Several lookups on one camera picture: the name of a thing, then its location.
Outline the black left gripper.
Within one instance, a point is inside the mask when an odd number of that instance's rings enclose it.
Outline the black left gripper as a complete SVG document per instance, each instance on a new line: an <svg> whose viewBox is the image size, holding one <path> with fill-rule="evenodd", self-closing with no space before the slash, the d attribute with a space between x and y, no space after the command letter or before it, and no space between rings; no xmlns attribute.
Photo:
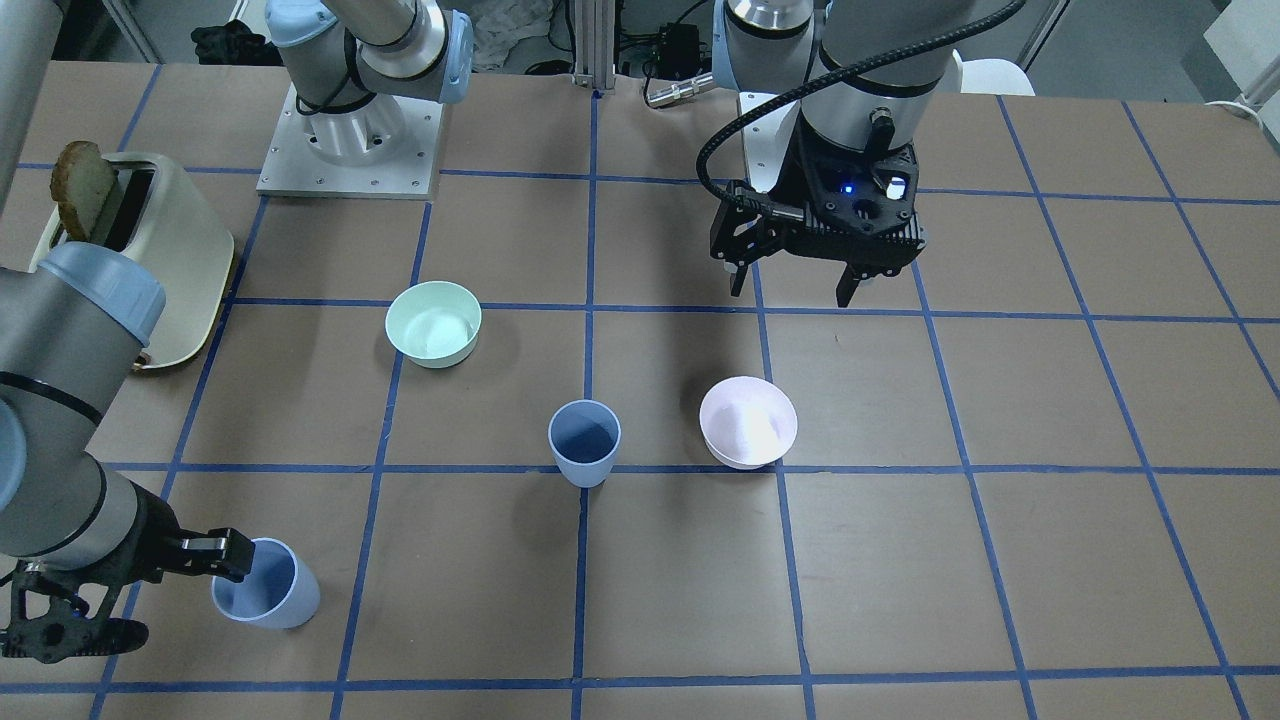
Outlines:
<svg viewBox="0 0 1280 720"><path fill-rule="evenodd" d="M774 190L726 186L733 201L719 204L710 258L730 264L730 295L741 296L753 263L788 252L844 264L835 301L849 307L863 281L899 274L928 245L915 208L919 170L913 143L867 156L801 129Z"/></svg>

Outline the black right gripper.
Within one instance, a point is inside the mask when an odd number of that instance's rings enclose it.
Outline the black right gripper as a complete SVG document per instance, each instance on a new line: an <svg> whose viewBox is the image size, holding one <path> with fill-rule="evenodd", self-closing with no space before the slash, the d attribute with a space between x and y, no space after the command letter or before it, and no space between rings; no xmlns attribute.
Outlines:
<svg viewBox="0 0 1280 720"><path fill-rule="evenodd" d="M241 583L252 571L255 543L234 528L195 533L180 528L170 506L141 489L133 527L104 559L78 569L19 561L3 578L12 606L3 628L4 659L56 664L73 657L129 653L148 628L114 618L120 593L136 582L159 583L166 571Z"/></svg>

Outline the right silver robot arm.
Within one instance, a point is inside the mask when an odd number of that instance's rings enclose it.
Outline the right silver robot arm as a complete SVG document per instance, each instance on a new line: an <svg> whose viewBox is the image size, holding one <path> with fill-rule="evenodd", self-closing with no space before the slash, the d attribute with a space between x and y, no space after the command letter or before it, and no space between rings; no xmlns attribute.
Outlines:
<svg viewBox="0 0 1280 720"><path fill-rule="evenodd" d="M426 197L434 111L461 101L474 23L434 1L270 1L291 77L271 193ZM24 270L3 269L3 555L15 568L3 655L56 664L128 653L143 623L120 593L168 574L242 582L256 544L180 527L170 505L106 468L90 441L125 378L191 360L209 341L236 254L189 173L156 152L68 143L55 209Z"/></svg>

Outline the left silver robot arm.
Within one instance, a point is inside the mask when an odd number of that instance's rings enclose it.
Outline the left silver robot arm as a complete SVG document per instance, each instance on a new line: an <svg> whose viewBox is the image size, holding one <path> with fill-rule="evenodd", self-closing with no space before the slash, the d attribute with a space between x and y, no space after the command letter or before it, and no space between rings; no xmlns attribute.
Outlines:
<svg viewBox="0 0 1280 720"><path fill-rule="evenodd" d="M718 1L714 85L765 95L694 160L718 201L709 254L730 273L731 295L777 252L838 263L840 307L863 282L910 266L928 243L916 127L954 49L1020 10L1019 1L986 15L973 1ZM717 181L712 158L772 115L783 119L777 178Z"/></svg>

